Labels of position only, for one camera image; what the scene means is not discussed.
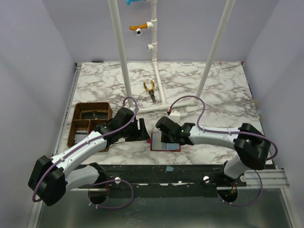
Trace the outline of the red leather card holder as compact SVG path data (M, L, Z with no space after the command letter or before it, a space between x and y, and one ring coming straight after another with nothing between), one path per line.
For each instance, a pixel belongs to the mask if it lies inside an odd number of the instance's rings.
M162 133L151 133L150 139L146 141L150 145L150 151L157 152L180 152L181 146L177 143L162 142Z

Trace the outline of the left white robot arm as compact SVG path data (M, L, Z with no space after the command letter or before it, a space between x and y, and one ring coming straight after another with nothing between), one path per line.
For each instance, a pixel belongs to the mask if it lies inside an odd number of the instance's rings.
M52 206L66 191L95 183L100 175L95 165L79 170L77 166L120 139L126 142L150 139L144 119L137 119L136 113L122 107L112 119L95 126L88 136L67 151L51 158L45 155L38 158L28 181L33 190L32 201Z

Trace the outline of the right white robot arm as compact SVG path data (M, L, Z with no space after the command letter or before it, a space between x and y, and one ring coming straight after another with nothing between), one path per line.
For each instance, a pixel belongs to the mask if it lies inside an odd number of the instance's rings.
M225 147L237 152L227 161L222 173L237 179L247 170L263 170L266 165L270 142L251 124L239 128L210 128L199 124L184 123L182 126L164 116L156 123L162 133L162 141L179 145L207 144Z

